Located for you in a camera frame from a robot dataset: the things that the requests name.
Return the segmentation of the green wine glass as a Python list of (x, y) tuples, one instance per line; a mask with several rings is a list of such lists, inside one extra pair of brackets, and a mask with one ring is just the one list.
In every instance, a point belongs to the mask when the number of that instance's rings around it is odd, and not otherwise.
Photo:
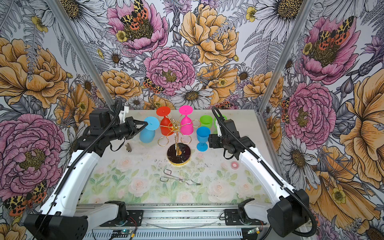
[(200, 117), (201, 127), (211, 129), (213, 125), (213, 118), (210, 115), (203, 115)]
[(213, 134), (217, 134), (218, 133), (218, 128), (219, 128), (218, 121), (217, 121), (217, 119), (214, 119), (214, 131), (213, 131)]

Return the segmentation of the blue wine glass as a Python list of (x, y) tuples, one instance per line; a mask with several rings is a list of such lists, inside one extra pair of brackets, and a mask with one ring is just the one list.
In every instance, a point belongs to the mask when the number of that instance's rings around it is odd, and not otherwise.
[(211, 134), (211, 131), (207, 127), (199, 127), (196, 133), (197, 133), (197, 140), (199, 142), (197, 144), (197, 150), (200, 152), (205, 152), (209, 147), (207, 142), (209, 139), (209, 135)]
[(156, 130), (160, 127), (160, 122), (155, 117), (147, 117), (144, 121), (148, 125), (140, 132), (140, 141), (150, 143), (155, 138)]

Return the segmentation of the blue wine glass front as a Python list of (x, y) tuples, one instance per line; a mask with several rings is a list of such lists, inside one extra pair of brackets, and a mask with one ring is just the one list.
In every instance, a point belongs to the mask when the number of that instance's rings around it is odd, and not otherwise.
[(209, 147), (207, 142), (209, 139), (209, 135), (211, 134), (211, 131), (207, 127), (199, 127), (196, 133), (197, 133), (197, 140), (199, 142), (197, 144), (197, 150), (200, 152), (205, 152)]

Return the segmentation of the green wine glass front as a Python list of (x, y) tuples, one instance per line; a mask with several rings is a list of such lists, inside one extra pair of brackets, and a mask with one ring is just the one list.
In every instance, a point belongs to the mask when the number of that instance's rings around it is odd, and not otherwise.
[(200, 117), (201, 127), (211, 129), (213, 125), (213, 118), (210, 115), (203, 115)]

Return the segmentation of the pink wine glass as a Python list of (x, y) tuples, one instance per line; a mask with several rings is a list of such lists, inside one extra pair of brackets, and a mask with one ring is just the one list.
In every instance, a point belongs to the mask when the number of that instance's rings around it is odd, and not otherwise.
[(182, 106), (179, 108), (179, 113), (183, 116), (181, 124), (181, 133), (184, 136), (190, 136), (194, 131), (193, 121), (189, 118), (189, 115), (193, 113), (191, 106)]

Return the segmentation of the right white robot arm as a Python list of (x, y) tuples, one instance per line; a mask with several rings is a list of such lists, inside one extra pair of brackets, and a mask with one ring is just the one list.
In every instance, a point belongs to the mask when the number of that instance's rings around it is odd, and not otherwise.
[(228, 159), (236, 158), (258, 180), (266, 191), (272, 207), (265, 208), (247, 199), (238, 204), (240, 221), (249, 225), (252, 220), (268, 223), (280, 237), (295, 234), (312, 237), (317, 232), (317, 220), (309, 206), (309, 196), (296, 190), (283, 179), (263, 158), (249, 137), (241, 137), (233, 120), (226, 120), (220, 110), (212, 108), (218, 132), (209, 136), (209, 147), (223, 149)]

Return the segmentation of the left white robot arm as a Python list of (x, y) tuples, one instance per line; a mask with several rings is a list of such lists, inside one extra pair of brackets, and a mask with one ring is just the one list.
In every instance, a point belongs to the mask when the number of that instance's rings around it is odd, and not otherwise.
[(125, 224), (126, 204), (107, 201), (101, 206), (77, 215), (77, 205), (91, 174), (105, 150), (115, 140), (130, 140), (148, 123), (128, 116), (129, 108), (122, 100), (111, 109), (91, 112), (90, 125), (76, 142), (71, 160), (57, 187), (37, 214), (29, 214), (24, 222), (35, 240), (82, 240), (86, 233), (111, 222)]

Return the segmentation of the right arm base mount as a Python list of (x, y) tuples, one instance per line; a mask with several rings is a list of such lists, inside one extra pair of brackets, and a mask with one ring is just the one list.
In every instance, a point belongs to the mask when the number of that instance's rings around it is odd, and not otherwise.
[(246, 220), (242, 219), (238, 213), (238, 210), (235, 209), (224, 209), (224, 214), (220, 215), (220, 220), (225, 221), (226, 226), (256, 226), (262, 225), (262, 222), (259, 220)]

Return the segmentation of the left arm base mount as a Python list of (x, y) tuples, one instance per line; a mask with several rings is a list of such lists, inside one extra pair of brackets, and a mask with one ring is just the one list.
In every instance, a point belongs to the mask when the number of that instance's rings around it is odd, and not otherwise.
[(143, 210), (127, 210), (127, 219), (105, 222), (100, 227), (140, 227), (143, 220)]

